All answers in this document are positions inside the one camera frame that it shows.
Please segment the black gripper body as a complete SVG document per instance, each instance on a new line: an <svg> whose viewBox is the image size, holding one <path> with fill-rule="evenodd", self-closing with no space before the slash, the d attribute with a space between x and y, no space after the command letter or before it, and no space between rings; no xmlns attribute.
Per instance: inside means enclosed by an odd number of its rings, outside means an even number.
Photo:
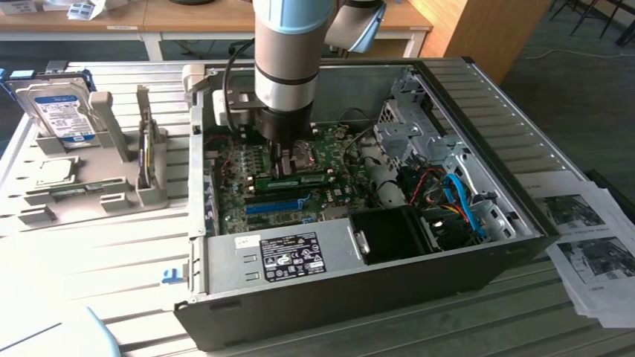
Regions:
<svg viewBox="0 0 635 357"><path fill-rule="evenodd" d="M278 144L294 144L310 127L312 105L291 112L268 107L256 111L255 126L262 136Z"/></svg>

